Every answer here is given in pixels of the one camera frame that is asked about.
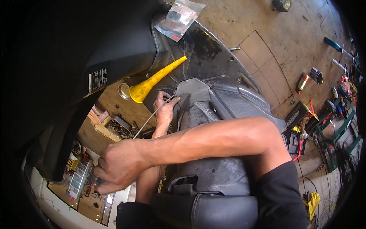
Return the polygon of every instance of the plastic bottle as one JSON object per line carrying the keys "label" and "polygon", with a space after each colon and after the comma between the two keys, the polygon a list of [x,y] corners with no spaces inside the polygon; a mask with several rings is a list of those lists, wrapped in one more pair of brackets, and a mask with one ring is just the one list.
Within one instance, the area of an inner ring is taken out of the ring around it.
{"label": "plastic bottle", "polygon": [[334,98],[335,99],[338,98],[338,92],[337,92],[337,89],[335,87],[333,87],[332,92],[333,92]]}

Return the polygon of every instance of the red wire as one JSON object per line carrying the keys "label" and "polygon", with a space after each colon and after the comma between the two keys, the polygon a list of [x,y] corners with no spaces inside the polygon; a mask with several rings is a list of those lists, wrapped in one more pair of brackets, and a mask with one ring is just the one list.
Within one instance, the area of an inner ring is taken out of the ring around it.
{"label": "red wire", "polygon": [[304,139],[299,140],[299,149],[298,149],[299,155],[297,155],[294,159],[292,159],[293,161],[296,161],[300,157],[300,155],[301,155],[301,146],[302,146],[303,141],[304,141]]}

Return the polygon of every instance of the white wall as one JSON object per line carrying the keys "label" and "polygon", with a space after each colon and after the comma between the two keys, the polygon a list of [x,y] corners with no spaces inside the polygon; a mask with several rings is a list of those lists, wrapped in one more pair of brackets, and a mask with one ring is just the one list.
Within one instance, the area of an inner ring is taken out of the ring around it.
{"label": "white wall", "polygon": [[47,187],[47,182],[41,177],[36,168],[32,171],[31,186],[37,197],[38,203],[42,211],[57,225],[65,229],[106,229],[116,228],[114,221],[117,217],[117,205],[120,202],[127,202],[131,186],[125,190],[116,192],[112,203],[111,213],[109,216],[108,227],[99,224],[82,214],[78,213],[72,207],[64,203]]}

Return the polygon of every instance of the hand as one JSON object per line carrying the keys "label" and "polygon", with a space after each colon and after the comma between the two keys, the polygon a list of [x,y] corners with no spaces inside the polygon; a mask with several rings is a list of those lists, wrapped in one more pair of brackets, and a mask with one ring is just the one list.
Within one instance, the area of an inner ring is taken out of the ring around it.
{"label": "hand", "polygon": [[[171,96],[163,91],[159,91],[158,96],[153,104],[154,110],[158,109],[167,99]],[[166,102],[155,114],[156,114],[156,128],[162,128],[168,130],[170,123],[173,120],[173,107],[180,101],[180,97],[175,97],[171,101]]]}
{"label": "hand", "polygon": [[95,175],[105,180],[97,187],[99,193],[107,194],[124,190],[144,170],[150,168],[148,156],[140,147],[145,139],[122,140],[110,144],[98,159]]}

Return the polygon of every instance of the plastic bag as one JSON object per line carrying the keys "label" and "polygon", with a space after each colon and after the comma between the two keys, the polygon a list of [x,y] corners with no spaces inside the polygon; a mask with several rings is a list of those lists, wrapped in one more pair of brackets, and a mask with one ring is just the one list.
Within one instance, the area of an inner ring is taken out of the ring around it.
{"label": "plastic bag", "polygon": [[176,0],[167,17],[154,27],[165,36],[178,42],[205,6],[205,4],[189,0]]}

